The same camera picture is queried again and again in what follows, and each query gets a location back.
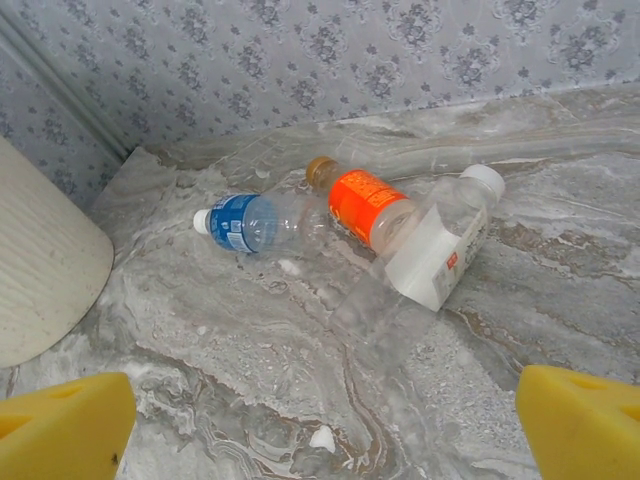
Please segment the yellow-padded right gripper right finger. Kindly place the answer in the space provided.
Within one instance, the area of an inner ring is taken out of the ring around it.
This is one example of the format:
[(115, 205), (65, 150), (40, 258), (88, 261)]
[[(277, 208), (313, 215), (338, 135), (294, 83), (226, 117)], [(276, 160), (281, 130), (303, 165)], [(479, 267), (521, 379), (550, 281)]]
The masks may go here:
[(639, 388), (545, 365), (520, 376), (516, 411), (544, 479), (637, 479)]

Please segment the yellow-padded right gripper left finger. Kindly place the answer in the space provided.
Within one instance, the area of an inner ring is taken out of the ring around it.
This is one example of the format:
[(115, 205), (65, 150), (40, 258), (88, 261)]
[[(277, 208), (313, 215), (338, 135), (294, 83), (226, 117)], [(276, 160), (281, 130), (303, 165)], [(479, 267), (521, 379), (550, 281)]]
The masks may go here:
[(101, 373), (1, 402), (3, 479), (113, 479), (136, 419), (129, 378)]

